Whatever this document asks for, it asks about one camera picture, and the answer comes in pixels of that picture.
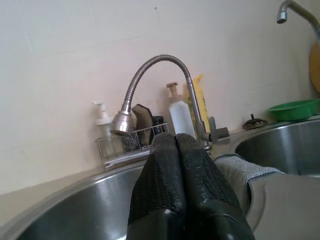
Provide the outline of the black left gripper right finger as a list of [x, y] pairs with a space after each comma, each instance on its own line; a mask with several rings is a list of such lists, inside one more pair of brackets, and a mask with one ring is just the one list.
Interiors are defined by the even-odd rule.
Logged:
[[187, 202], [188, 240], [253, 240], [231, 185], [209, 154], [186, 133], [175, 137]]

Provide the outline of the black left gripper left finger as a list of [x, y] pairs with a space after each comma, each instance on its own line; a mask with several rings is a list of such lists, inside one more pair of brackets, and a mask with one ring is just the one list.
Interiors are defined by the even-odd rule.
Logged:
[[175, 138], [160, 133], [152, 140], [148, 159], [132, 190], [126, 238], [181, 240], [186, 210]]

